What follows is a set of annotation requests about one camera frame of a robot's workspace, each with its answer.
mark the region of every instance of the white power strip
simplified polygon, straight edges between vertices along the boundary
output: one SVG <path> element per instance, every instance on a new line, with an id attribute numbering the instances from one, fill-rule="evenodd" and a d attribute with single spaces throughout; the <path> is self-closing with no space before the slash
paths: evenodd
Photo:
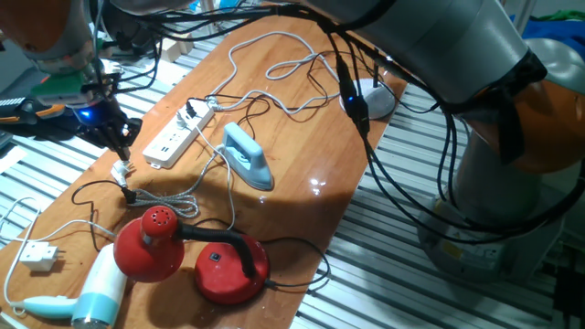
<path id="1" fill-rule="evenodd" d="M 170 168 L 185 149 L 195 140 L 199 130 L 207 125 L 213 110 L 204 101 L 189 101 L 196 115 L 191 117 L 183 106 L 177 115 L 156 135 L 144 149 L 143 155 L 147 163 L 154 169 Z"/>

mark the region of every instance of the red lamp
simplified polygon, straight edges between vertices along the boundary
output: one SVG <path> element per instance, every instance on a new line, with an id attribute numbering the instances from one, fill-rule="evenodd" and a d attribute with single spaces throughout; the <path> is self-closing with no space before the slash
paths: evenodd
<path id="1" fill-rule="evenodd" d="M 130 279 L 162 281 L 181 266 L 185 239 L 211 242 L 195 267 L 197 287 L 210 301 L 245 302 L 264 286 L 269 263 L 258 241 L 233 231 L 183 224 L 168 207 L 151 207 L 128 223 L 114 242 L 114 258 Z"/>

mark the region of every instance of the wooden table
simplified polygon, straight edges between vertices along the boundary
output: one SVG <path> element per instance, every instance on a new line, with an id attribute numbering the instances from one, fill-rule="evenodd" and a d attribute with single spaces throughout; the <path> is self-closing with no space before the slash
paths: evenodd
<path id="1" fill-rule="evenodd" d="M 142 132 L 132 147 L 136 171 L 129 178 L 130 188 L 144 188 L 160 194 L 186 190 L 197 179 L 210 157 L 208 147 L 200 138 L 187 149 L 171 170 L 154 170 L 142 157 L 142 150 L 185 104 L 190 96 L 202 97 L 211 92 L 232 71 L 228 51 L 236 44 L 264 33 L 281 30 L 304 38 L 315 51 L 330 49 L 325 35 L 313 23 L 290 18 L 266 18 L 233 32 L 197 67 L 176 85 L 144 116 Z M 267 37 L 234 54 L 239 72 L 222 91 L 243 95 L 251 89 L 267 90 L 289 106 L 298 106 L 318 91 L 311 87 L 305 73 L 308 68 L 282 81 L 268 81 L 264 73 L 271 65 L 291 59 L 304 58 L 306 48 L 284 36 Z M 335 66 L 335 59 L 329 61 Z M 317 63 L 314 75 L 330 94 L 338 87 Z M 397 92 L 404 83 L 390 81 Z M 252 111 L 261 111 L 256 104 Z M 204 130 L 212 144 L 221 143 L 223 126 L 236 122 L 242 111 L 216 113 Z M 287 116 L 272 106 L 261 117 L 251 120 L 257 142 L 263 147 L 275 187 L 263 192 L 249 187 L 236 176 L 233 195 L 237 209 L 236 228 L 252 237 L 264 240 L 285 236 L 309 239 L 325 249 L 349 203 L 367 161 L 353 123 L 342 112 L 338 99 L 319 110 L 306 110 Z M 245 130 L 250 128 L 244 123 Z M 385 122 L 372 122 L 370 142 L 377 143 L 386 127 Z M 45 236 L 75 218 L 89 218 L 88 206 L 71 204 L 71 194 L 82 184 L 99 179 L 111 179 L 110 169 L 116 154 L 107 152 L 67 189 L 38 219 L 32 239 Z M 195 193 L 203 218 L 230 218 L 227 202 L 226 170 L 221 162 L 208 172 Z M 97 209 L 96 221 L 112 229 L 140 217 L 145 208 L 125 205 L 120 189 L 97 185 L 84 189 L 78 200 L 93 199 Z M 219 224 L 208 227 L 220 228 Z M 52 241 L 66 252 L 50 273 L 32 274 L 19 264 L 10 282 L 9 297 L 21 301 L 36 295 L 66 295 L 77 297 L 97 253 L 91 245 L 88 227 L 79 224 Z M 101 245 L 107 243 L 99 240 Z M 288 328 L 301 302 L 304 289 L 276 292 L 265 290 L 259 298 L 235 307 L 217 306 L 204 300 L 194 283 L 194 264 L 204 243 L 188 243 L 182 269 L 166 281 L 136 283 L 128 289 L 122 303 L 118 328 Z M 11 243 L 0 251 L 0 280 L 12 262 L 18 244 Z M 266 246 L 271 260 L 271 278 L 295 283 L 313 278 L 320 261 L 314 250 L 296 242 L 279 242 Z M 0 306 L 12 315 L 5 301 Z M 29 315 L 22 322 L 30 328 L 62 326 L 68 322 L 39 320 Z"/>

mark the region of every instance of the blue light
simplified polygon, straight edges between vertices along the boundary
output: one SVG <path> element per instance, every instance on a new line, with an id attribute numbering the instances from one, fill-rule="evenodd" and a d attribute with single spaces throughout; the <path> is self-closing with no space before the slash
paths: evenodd
<path id="1" fill-rule="evenodd" d="M 80 114 L 88 119 L 91 117 L 90 111 L 80 111 Z"/>

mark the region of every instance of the white hair dryer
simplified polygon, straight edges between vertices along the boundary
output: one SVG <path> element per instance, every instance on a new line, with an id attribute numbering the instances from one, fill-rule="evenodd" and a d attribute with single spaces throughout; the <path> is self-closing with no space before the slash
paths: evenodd
<path id="1" fill-rule="evenodd" d="M 116 322 L 126 286 L 126 276 L 113 258 L 113 244 L 101 249 L 79 298 L 38 296 L 13 306 L 48 319 L 71 318 L 75 329 L 106 329 Z"/>

